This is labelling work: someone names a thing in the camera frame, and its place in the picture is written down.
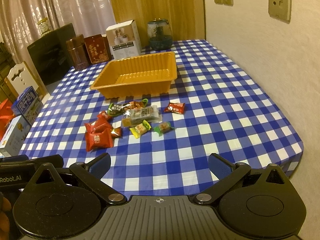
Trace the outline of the left human hand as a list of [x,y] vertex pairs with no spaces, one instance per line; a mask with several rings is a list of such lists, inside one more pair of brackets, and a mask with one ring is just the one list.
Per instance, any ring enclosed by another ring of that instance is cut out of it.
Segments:
[[10,221],[7,216],[7,212],[11,210],[11,204],[7,198],[4,197],[3,193],[1,193],[1,206],[0,206],[0,234],[1,240],[9,239],[10,232]]

